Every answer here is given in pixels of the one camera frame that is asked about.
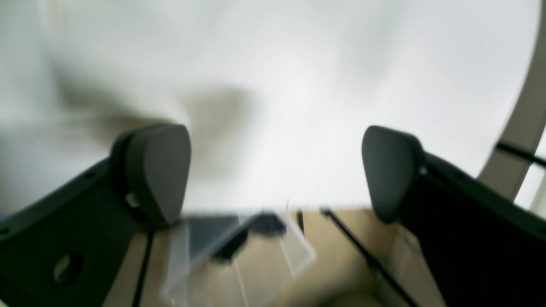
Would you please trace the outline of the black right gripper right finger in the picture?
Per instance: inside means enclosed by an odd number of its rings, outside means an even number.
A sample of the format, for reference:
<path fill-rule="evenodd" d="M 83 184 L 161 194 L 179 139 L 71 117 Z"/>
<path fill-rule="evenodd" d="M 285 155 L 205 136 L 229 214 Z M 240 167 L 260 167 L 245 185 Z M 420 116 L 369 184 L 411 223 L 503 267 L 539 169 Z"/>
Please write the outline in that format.
<path fill-rule="evenodd" d="M 419 241 L 449 307 L 543 307 L 545 221 L 404 132 L 371 126 L 361 145 L 373 210 Z"/>

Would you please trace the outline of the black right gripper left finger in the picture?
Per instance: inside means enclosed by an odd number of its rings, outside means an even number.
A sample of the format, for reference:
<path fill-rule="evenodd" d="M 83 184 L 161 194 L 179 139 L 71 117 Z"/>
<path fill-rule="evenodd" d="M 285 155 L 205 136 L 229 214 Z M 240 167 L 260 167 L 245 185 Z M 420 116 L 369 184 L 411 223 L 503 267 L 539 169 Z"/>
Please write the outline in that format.
<path fill-rule="evenodd" d="M 184 125 L 126 132 L 107 159 L 3 220 L 1 300 L 102 306 L 133 235 L 179 219 L 191 156 Z"/>

